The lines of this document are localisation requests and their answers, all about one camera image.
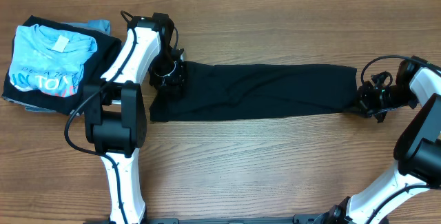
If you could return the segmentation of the black t-shirt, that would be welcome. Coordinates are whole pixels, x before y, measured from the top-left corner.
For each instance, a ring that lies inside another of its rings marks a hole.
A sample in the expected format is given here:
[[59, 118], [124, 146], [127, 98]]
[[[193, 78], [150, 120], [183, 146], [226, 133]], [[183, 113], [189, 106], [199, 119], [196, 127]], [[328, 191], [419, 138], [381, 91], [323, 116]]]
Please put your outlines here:
[[342, 112], [357, 69], [342, 65], [205, 65], [187, 62], [183, 96], [156, 95], [153, 122], [273, 119]]

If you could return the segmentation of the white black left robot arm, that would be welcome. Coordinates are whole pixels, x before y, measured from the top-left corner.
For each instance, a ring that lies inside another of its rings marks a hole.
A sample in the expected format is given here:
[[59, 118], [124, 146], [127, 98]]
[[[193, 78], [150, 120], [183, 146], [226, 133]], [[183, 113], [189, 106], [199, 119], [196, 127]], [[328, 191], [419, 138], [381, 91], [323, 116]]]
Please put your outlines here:
[[141, 85], [145, 77], [160, 93], [181, 96], [187, 80], [184, 51], [168, 14], [121, 13], [127, 39], [100, 80], [84, 87], [85, 135], [101, 157], [111, 196], [109, 223], [146, 223], [139, 154], [147, 136]]

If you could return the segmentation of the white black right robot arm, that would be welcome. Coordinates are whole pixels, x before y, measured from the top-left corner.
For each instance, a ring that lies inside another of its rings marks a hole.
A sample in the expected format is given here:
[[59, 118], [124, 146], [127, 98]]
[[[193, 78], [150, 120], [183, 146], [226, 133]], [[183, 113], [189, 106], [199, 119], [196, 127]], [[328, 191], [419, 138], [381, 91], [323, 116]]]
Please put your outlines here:
[[391, 167], [315, 223], [388, 223], [388, 214], [411, 197], [440, 189], [440, 67], [417, 56], [399, 58], [395, 77], [384, 71], [361, 81], [357, 113], [383, 122], [404, 106], [420, 105], [420, 111], [397, 140]]

